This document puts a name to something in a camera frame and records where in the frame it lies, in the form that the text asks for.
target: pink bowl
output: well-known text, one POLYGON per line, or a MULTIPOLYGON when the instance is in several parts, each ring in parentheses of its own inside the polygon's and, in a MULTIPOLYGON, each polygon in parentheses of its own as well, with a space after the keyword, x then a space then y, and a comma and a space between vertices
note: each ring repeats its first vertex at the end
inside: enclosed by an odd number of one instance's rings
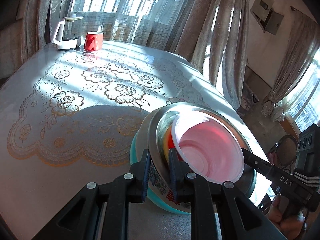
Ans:
POLYGON ((172 139, 181 158, 207 181, 236 182, 244 170, 241 147, 231 131, 214 117, 190 111, 172 123, 172 139))

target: kettle handle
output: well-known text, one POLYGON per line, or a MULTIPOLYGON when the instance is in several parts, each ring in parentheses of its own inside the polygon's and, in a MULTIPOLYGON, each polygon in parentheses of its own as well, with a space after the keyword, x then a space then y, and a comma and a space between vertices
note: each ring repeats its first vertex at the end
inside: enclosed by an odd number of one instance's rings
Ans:
POLYGON ((65 23, 65 20, 58 22, 57 27, 54 31, 53 36, 52 36, 52 43, 57 44, 57 45, 61 45, 61 41, 57 40, 57 34, 59 31, 60 25, 63 25, 64 23, 65 23))

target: white tablecloth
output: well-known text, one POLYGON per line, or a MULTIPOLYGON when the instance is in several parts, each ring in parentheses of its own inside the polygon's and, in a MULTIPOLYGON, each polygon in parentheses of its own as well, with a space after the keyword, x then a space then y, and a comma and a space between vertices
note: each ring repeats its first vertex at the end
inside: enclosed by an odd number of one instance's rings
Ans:
MULTIPOLYGON (((143 118, 174 102, 217 111, 266 159, 230 104, 178 55, 117 42, 92 53, 48 44, 33 55, 0 90, 0 214, 17 238, 30 240, 87 182, 127 172, 143 118)), ((258 204, 269 186, 257 174, 250 199, 258 204)), ((189 217, 148 201, 131 210, 129 239, 189 238, 189 217)))

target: red mug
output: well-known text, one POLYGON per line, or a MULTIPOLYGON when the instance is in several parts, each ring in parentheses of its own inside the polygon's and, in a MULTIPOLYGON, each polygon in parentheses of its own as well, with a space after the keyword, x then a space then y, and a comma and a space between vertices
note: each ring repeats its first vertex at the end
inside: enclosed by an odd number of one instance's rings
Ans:
POLYGON ((88 32, 84 42, 84 50, 94 51, 102 49, 103 33, 88 32))

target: table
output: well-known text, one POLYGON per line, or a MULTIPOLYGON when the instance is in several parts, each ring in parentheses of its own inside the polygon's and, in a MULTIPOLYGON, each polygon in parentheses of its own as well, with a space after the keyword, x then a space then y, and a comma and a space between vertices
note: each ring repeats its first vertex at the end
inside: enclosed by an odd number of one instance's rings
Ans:
MULTIPOLYGON (((231 105, 182 57, 104 41, 103 50, 47 44, 0 90, 0 214, 30 240, 87 182, 127 172, 143 118, 174 102, 208 106, 231 121, 253 153, 263 150, 231 105)), ((271 182, 257 174, 256 205, 271 182)), ((129 239, 190 239, 190 216, 132 204, 129 239)))

